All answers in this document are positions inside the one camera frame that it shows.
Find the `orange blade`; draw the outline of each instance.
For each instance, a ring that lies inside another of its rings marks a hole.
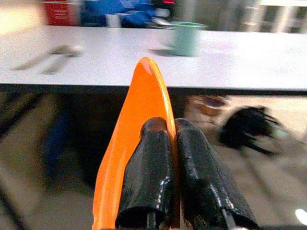
[[[172,107],[158,66],[150,58],[144,57],[135,68],[126,100],[97,174],[93,230],[115,228],[125,167],[140,141],[142,125],[157,116],[166,120],[178,191],[176,130]],[[179,220],[178,212],[178,207],[175,207],[175,219]]]

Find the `red box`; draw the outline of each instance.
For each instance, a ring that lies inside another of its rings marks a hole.
[[[48,25],[79,25],[79,4],[66,0],[43,2]]]

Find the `white table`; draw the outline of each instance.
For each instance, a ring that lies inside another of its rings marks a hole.
[[[307,35],[201,32],[197,57],[173,56],[159,43],[169,30],[43,26],[0,38],[1,91],[108,92],[129,86],[138,60],[158,64],[178,92],[307,95]],[[10,70],[59,45],[82,45],[56,75],[39,74],[58,56]]]

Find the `spoon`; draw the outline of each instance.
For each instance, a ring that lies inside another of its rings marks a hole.
[[[42,74],[57,74],[63,68],[68,58],[80,56],[82,53],[81,46],[70,46],[67,52],[62,57],[56,60],[51,66],[49,66]]]
[[[33,58],[32,60],[21,64],[15,68],[13,68],[12,70],[26,70],[29,69],[35,65],[37,65],[38,63],[40,63],[42,60],[46,59],[47,57],[49,57],[50,55],[53,54],[64,54],[65,52],[67,52],[69,46],[67,45],[63,45],[63,46],[57,46],[52,48],[50,51],[43,53],[35,58]]]

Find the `green mug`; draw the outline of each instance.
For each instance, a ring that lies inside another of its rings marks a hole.
[[[174,37],[168,47],[176,55],[195,56],[199,49],[199,41],[201,39],[200,30],[205,30],[206,25],[189,22],[171,22],[171,29],[174,30]]]

